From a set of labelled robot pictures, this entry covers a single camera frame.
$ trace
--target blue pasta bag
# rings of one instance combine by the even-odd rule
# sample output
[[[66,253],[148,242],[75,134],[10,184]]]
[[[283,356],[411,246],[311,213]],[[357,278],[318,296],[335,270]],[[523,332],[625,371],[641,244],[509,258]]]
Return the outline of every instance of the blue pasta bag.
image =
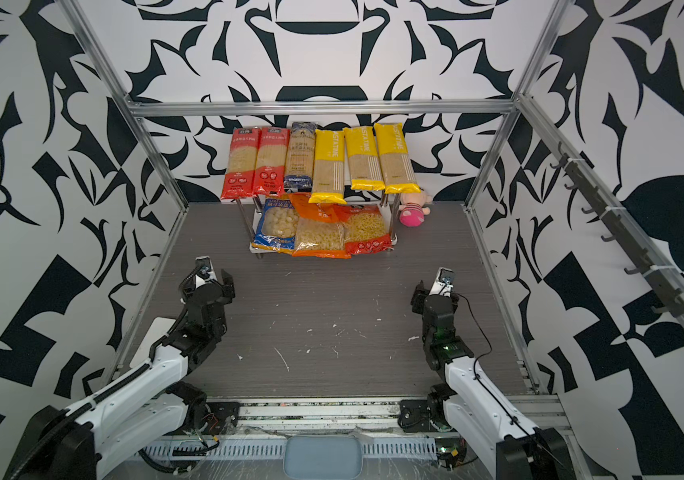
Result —
[[[251,246],[292,254],[298,221],[299,215],[291,205],[291,200],[267,198]]]

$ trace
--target robotic arm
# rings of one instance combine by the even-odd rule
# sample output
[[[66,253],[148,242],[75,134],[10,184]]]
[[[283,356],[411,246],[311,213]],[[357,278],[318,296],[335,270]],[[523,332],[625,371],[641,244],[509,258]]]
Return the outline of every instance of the robotic arm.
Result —
[[[430,290],[420,282],[411,305],[422,315],[427,364],[443,383],[428,396],[430,420],[453,427],[498,480],[575,478],[568,447],[554,428],[540,429],[489,380],[470,348],[456,335],[454,272],[438,270]]]
[[[180,284],[184,307],[141,365],[63,410],[43,408],[28,422],[5,478],[105,477],[154,439],[183,428],[200,436],[206,395],[181,382],[227,331],[224,305],[235,298],[232,277],[207,256]]]

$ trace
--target pink stuffed toy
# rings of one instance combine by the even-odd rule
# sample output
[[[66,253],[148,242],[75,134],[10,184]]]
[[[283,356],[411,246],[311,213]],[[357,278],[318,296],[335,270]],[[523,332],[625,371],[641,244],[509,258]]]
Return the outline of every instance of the pink stuffed toy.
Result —
[[[401,194],[398,210],[400,210],[400,222],[406,226],[419,226],[425,221],[425,215],[430,213],[430,208],[423,206],[431,202],[433,197],[422,192],[421,194]]]

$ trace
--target black and white patterned wall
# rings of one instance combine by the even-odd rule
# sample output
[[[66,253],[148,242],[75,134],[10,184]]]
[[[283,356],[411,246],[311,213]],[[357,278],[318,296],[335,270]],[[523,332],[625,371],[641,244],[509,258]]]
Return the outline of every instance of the black and white patterned wall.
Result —
[[[684,274],[684,0],[578,0],[534,97]],[[520,120],[476,206],[516,326],[596,464],[684,475],[684,330],[555,161]]]
[[[509,98],[553,0],[89,0],[82,6],[137,101]],[[404,121],[420,185],[464,200],[497,115],[308,117],[331,128]],[[149,124],[190,201],[218,201],[233,126],[295,116]],[[349,197],[361,198],[348,192]]]
[[[99,386],[178,215],[52,0],[0,0],[0,478]]]

